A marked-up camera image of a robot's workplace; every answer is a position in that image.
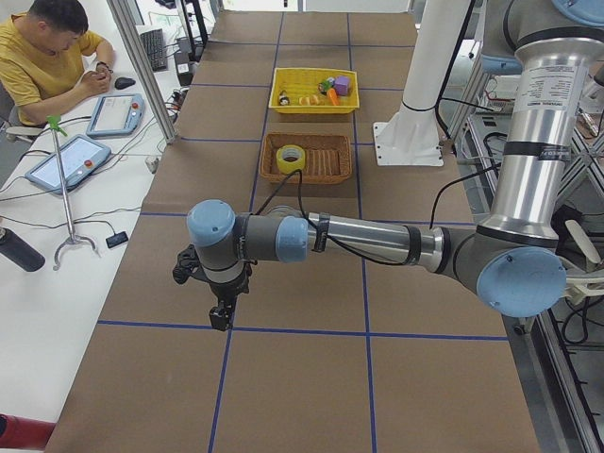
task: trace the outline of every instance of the black bottle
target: black bottle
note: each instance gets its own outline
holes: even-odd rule
[[[44,257],[8,228],[0,227],[0,253],[26,270],[34,272],[44,266]]]

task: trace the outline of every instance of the brown wicker basket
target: brown wicker basket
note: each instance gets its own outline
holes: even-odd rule
[[[283,175],[277,168],[277,151],[286,144],[297,144],[304,149],[306,166],[302,171],[304,184],[338,184],[352,175],[350,142],[344,135],[269,133],[262,143],[260,176],[271,182],[281,182]],[[297,184],[298,178],[288,181]]]

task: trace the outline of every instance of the desk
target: desk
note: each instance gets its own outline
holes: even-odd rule
[[[254,210],[274,189],[257,169],[267,132],[349,137],[354,176],[305,188],[307,210],[425,226],[454,158],[378,168],[371,138],[398,110],[415,37],[406,14],[221,14],[47,452],[539,451],[500,316],[452,280],[349,255],[263,262],[223,333],[210,289],[170,275],[193,204]],[[353,69],[361,108],[275,114],[276,66]],[[274,200],[294,203],[293,188]],[[451,188],[437,223],[470,222]]]
[[[125,57],[126,51],[116,47],[113,77],[129,76],[137,79]],[[156,73],[160,90],[167,99],[178,88],[172,70]],[[140,83],[114,93],[140,92]],[[96,99],[88,99],[62,116],[63,120],[90,115]],[[118,152],[142,127],[153,120],[147,108],[141,125],[130,137],[107,139],[102,142]],[[69,137],[85,133],[88,122],[71,122],[64,126]],[[59,136],[64,143],[68,138]],[[153,180],[144,163],[147,156],[160,156],[164,143],[157,125],[151,125],[137,139],[137,143],[114,167],[92,176],[70,192],[74,217],[94,212],[108,212],[119,208],[136,209],[145,197]],[[41,135],[31,149],[54,151],[49,132]],[[25,172],[42,155],[28,155],[16,167],[7,186]],[[17,180],[0,199],[41,192],[25,179]],[[0,216],[29,223],[57,225],[65,221],[62,199],[52,194],[0,202]],[[139,217],[137,211],[119,211],[93,217],[91,220],[111,222],[117,231],[132,233]],[[69,246],[61,252],[61,268],[53,271],[53,255],[67,238],[66,226],[42,229],[3,220],[1,225],[19,234],[46,258],[46,264],[35,273],[26,273],[12,262],[0,257],[0,412],[47,421],[56,421],[72,385],[86,344],[126,245],[109,250],[105,238],[111,230],[104,224],[79,224],[76,231],[90,236],[96,242],[98,255],[89,246]]]

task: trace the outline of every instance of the keyboard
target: keyboard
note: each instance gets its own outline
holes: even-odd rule
[[[166,58],[166,46],[163,41],[163,31],[158,28],[145,31],[139,36],[141,37],[144,52],[149,58],[153,71],[166,69],[168,67],[168,60]]]

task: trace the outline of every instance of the red object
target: red object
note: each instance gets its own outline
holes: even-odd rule
[[[0,448],[44,450],[54,423],[0,414]]]

